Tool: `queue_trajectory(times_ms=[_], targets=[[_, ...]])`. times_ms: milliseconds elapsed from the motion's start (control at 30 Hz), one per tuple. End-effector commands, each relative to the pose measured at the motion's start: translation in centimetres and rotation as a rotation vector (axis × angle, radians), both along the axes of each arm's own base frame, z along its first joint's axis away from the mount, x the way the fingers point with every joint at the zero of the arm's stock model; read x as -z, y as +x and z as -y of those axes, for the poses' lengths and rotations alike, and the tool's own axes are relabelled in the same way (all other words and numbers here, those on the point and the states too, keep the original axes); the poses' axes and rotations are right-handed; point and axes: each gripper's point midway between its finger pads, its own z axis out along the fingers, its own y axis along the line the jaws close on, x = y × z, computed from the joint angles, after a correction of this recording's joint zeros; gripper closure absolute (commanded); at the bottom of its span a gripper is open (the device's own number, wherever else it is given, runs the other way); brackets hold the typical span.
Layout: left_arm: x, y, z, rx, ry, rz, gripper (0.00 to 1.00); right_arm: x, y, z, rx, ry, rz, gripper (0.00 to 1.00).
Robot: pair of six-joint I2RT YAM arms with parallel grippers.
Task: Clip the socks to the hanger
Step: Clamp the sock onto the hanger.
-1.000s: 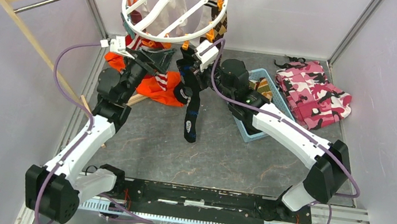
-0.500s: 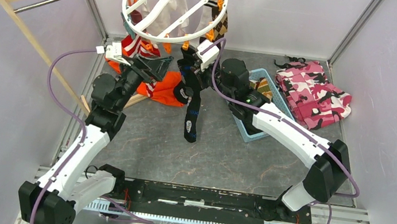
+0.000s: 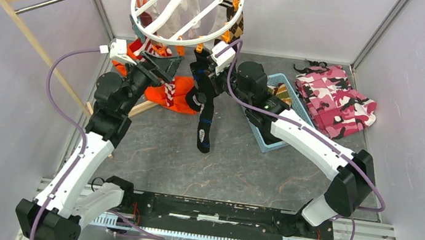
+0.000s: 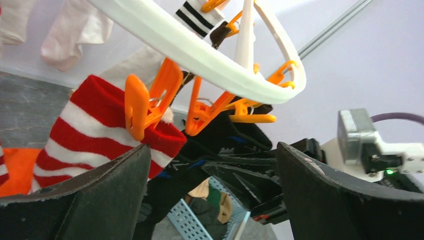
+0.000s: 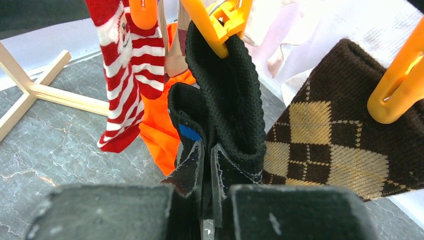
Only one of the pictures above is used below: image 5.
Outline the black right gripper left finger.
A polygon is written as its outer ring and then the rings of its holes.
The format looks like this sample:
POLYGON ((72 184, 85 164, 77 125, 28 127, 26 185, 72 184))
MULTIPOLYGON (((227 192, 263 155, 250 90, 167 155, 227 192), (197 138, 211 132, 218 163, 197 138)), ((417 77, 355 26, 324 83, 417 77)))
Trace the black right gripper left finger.
POLYGON ((27 240, 201 240, 204 146, 157 184, 63 185, 40 204, 27 240))

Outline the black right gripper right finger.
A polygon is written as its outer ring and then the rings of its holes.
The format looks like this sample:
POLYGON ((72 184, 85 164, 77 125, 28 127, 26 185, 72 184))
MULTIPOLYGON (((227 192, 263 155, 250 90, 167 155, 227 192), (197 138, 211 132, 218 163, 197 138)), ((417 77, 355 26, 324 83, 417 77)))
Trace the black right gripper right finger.
POLYGON ((227 157, 210 152, 217 240, 375 240, 364 203, 332 186, 260 185, 227 157))

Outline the black grey sock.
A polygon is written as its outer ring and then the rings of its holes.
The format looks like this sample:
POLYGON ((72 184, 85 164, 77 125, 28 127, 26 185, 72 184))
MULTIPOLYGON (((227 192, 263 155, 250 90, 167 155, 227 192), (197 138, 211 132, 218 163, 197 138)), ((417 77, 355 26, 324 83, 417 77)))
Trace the black grey sock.
POLYGON ((236 35, 220 58, 194 22, 185 40, 186 62, 205 99, 218 143, 248 177, 261 181, 266 152, 259 76, 244 42, 236 35))
POLYGON ((205 150, 202 179, 202 208, 204 219, 212 217, 212 177, 210 167, 210 145, 208 110, 199 88, 182 82, 171 86, 167 96, 169 116, 176 129, 182 152, 175 159, 177 168, 186 160, 197 141, 202 141, 205 150))

